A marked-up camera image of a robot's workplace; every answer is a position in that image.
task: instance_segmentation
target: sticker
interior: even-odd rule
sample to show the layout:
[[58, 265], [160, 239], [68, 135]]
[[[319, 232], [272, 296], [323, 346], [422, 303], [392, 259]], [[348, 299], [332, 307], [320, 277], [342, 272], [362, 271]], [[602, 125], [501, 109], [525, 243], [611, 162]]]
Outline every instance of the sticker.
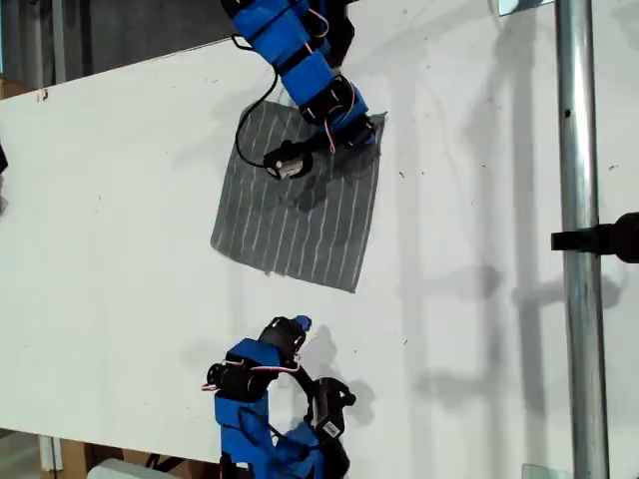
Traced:
[[323, 430], [326, 431], [326, 433], [333, 439], [339, 436], [339, 429], [337, 429], [335, 425], [330, 421], [326, 422], [326, 424], [323, 426]]

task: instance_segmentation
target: metal pole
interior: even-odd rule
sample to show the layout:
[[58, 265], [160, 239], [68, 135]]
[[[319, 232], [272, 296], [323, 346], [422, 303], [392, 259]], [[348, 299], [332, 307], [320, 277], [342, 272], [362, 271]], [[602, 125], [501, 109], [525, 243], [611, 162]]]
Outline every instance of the metal pole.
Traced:
[[[563, 229], [599, 224], [591, 0], [556, 0]], [[608, 429], [601, 266], [564, 254], [575, 479], [607, 479]]]
[[50, 1], [56, 84], [92, 75], [93, 45], [89, 0]]

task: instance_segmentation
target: white table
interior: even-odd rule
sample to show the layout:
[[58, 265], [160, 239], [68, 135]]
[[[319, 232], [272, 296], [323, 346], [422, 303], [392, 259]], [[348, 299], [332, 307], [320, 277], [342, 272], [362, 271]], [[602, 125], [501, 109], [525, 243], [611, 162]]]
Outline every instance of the white table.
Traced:
[[[595, 9], [605, 221], [639, 204], [639, 52], [616, 8]], [[303, 313], [304, 366], [359, 396], [351, 479], [571, 468], [553, 9], [366, 0], [351, 16], [344, 72], [388, 111], [356, 294], [209, 245], [238, 115], [271, 81], [259, 57], [225, 42], [0, 103], [0, 427], [215, 461], [208, 367]], [[603, 268], [612, 475], [630, 479], [639, 273]], [[276, 425], [305, 408], [272, 386]]]

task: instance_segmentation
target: gray cloth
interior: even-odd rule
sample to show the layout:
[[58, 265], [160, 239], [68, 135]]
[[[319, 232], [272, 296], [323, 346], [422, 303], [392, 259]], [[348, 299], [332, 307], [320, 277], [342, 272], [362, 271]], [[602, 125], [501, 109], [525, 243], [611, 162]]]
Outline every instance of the gray cloth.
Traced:
[[[366, 251], [379, 173], [379, 143], [314, 154], [314, 169], [296, 180], [275, 180], [242, 161], [235, 148], [224, 180], [211, 245], [261, 271], [354, 292]], [[294, 108], [264, 102], [247, 119], [243, 154], [262, 162], [283, 140], [316, 130]]]

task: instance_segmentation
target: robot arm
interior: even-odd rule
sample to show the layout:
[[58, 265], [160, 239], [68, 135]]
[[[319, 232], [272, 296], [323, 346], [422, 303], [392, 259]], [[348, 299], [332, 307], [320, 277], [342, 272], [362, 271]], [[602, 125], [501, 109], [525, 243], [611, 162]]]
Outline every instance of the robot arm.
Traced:
[[[306, 316], [277, 317], [258, 340], [243, 339], [222, 363], [211, 366], [203, 389], [217, 391], [223, 479], [233, 479], [240, 462], [250, 465], [256, 479], [338, 479], [347, 472], [348, 458], [338, 439], [345, 430], [342, 410], [354, 405], [355, 397], [336, 379], [313, 381], [297, 364], [310, 327]], [[307, 416], [287, 434], [269, 424], [268, 387], [282, 372], [309, 399]], [[275, 446], [272, 433], [279, 438]]]
[[253, 50], [282, 78], [305, 120], [322, 129], [305, 142], [287, 141], [267, 154], [264, 167], [272, 176], [301, 177], [313, 166], [313, 152], [330, 148], [334, 153], [339, 145], [373, 141], [361, 93], [337, 70], [354, 35], [346, 16], [352, 0], [221, 2]]

